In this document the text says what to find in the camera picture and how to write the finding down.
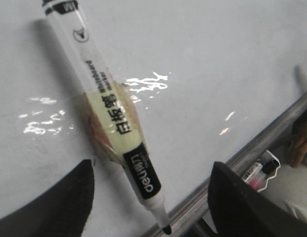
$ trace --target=deli logo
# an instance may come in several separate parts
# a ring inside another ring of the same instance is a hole
[[[150,193],[153,191],[153,185],[150,184],[150,178],[148,177],[147,171],[144,168],[144,164],[141,161],[139,154],[134,155],[132,158],[132,164],[134,170],[137,172],[138,178],[141,180],[143,188],[146,192]]]
[[[155,196],[161,189],[161,183],[144,144],[141,143],[137,148],[125,153],[124,159],[142,197],[148,199]]]

